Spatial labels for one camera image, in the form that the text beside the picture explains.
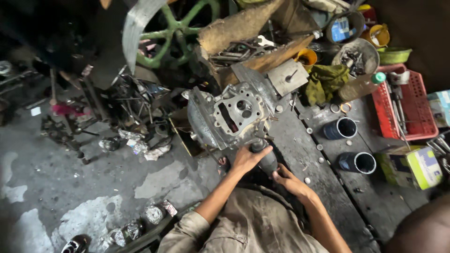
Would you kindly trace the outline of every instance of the green cloth rag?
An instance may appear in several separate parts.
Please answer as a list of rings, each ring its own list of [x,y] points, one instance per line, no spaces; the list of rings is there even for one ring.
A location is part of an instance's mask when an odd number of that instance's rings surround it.
[[[311,106],[333,98],[333,92],[348,82],[350,69],[345,65],[314,65],[306,86],[306,96]]]

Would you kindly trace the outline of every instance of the plastic bottle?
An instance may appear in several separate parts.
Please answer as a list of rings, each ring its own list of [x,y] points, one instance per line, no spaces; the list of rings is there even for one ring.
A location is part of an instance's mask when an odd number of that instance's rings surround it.
[[[383,72],[366,74],[347,82],[337,93],[343,102],[350,102],[376,91],[385,80],[386,75]]]

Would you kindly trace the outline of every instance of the cardboard box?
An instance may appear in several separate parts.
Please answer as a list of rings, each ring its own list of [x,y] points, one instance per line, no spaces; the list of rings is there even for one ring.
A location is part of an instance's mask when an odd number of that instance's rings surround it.
[[[238,80],[230,67],[218,68],[209,62],[209,57],[225,50],[232,41],[240,41],[258,36],[261,29],[271,19],[281,26],[287,34],[320,30],[309,10],[297,0],[270,0],[264,4],[248,8],[239,13],[218,19],[200,30],[197,51],[219,86],[224,89],[228,84],[237,84]],[[247,68],[267,72],[281,65],[306,48],[314,39],[313,35],[292,35],[292,41],[280,46],[271,54],[265,54],[241,62]]]
[[[450,90],[428,94],[437,127],[450,127]]]
[[[375,154],[387,181],[392,185],[428,189],[442,180],[442,171],[428,146],[396,146]]]

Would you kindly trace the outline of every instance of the green plastic bowl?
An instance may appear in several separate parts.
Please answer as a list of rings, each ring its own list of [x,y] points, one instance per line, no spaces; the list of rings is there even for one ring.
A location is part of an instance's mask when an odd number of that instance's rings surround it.
[[[383,47],[377,50],[380,55],[380,65],[405,63],[413,51],[404,47]]]

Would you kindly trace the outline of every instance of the hand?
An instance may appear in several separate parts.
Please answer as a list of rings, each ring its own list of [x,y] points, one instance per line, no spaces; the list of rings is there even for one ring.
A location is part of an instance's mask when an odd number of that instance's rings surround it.
[[[244,175],[251,171],[273,149],[272,146],[268,146],[259,153],[253,153],[249,148],[250,145],[246,145],[238,150],[230,172],[241,172]]]
[[[283,164],[278,163],[278,170],[272,173],[275,182],[283,185],[286,190],[294,194],[300,202],[318,198],[317,194],[305,183],[300,181]]]

